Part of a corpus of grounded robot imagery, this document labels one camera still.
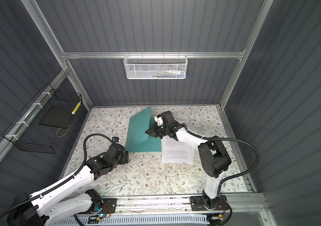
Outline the teal paper folder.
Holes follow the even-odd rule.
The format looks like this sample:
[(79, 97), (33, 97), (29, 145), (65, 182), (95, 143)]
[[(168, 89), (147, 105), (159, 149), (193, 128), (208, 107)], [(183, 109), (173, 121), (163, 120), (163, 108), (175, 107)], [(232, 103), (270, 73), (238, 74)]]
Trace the teal paper folder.
[(129, 153), (161, 152), (161, 140), (146, 134), (154, 122), (154, 118), (151, 118), (151, 107), (130, 118), (125, 145)]

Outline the printed paper sheet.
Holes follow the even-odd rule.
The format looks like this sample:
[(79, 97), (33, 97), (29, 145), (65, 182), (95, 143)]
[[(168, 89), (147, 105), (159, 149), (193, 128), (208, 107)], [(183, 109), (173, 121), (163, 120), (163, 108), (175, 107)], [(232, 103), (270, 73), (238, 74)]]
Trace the printed paper sheet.
[(184, 142), (164, 137), (161, 139), (161, 159), (163, 163), (193, 164), (194, 149)]

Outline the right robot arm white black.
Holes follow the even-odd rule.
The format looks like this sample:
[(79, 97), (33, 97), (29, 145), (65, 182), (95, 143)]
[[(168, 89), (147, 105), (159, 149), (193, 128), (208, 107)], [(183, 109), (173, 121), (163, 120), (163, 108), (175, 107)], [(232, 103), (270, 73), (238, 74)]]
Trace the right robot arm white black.
[(170, 111), (156, 116), (154, 120), (155, 122), (145, 131), (146, 134), (160, 139), (169, 137), (198, 150), (202, 168), (207, 174), (202, 201), (205, 208), (214, 209), (221, 202), (222, 179), (232, 163), (220, 137), (206, 138), (192, 132), (185, 123), (177, 122)]

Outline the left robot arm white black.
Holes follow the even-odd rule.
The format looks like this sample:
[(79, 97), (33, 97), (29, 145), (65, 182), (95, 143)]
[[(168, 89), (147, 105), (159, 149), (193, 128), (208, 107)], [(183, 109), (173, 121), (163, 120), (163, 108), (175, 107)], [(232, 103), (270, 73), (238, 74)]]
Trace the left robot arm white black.
[(125, 147), (118, 143), (111, 144), (106, 152), (88, 159), (79, 172), (75, 171), (31, 195), (17, 196), (7, 217), (8, 225), (48, 226), (78, 213), (104, 214), (105, 204), (95, 189), (67, 201), (64, 198), (128, 162), (129, 153)]

